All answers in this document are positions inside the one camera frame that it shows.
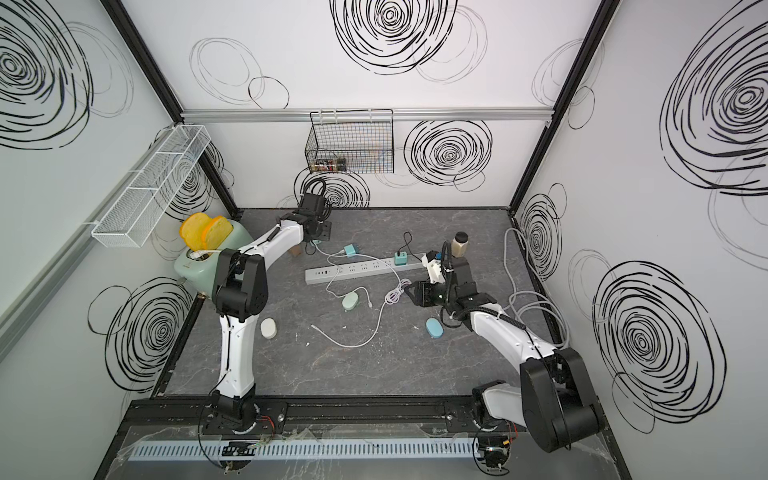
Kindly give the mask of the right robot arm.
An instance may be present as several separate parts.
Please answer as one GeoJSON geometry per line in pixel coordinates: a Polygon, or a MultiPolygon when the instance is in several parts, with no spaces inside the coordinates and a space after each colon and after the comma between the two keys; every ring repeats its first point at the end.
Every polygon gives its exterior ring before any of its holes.
{"type": "Polygon", "coordinates": [[[405,288],[420,307],[438,307],[485,339],[518,372],[520,385],[487,384],[477,390],[492,420],[523,426],[545,452],[602,432],[606,418],[586,365],[577,351],[536,335],[495,298],[477,290],[468,261],[446,242],[422,256],[428,278],[405,288]]]}

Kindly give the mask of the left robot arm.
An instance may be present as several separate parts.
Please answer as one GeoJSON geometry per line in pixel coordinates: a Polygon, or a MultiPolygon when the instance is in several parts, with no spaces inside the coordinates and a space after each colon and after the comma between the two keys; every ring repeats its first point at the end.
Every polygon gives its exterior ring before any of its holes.
{"type": "Polygon", "coordinates": [[[270,231],[218,255],[212,300],[221,327],[221,361],[213,395],[217,413],[237,434],[257,423],[252,357],[258,318],[269,298],[268,269],[292,248],[323,237],[332,210],[326,190],[324,179],[309,181],[298,207],[270,231]]]}

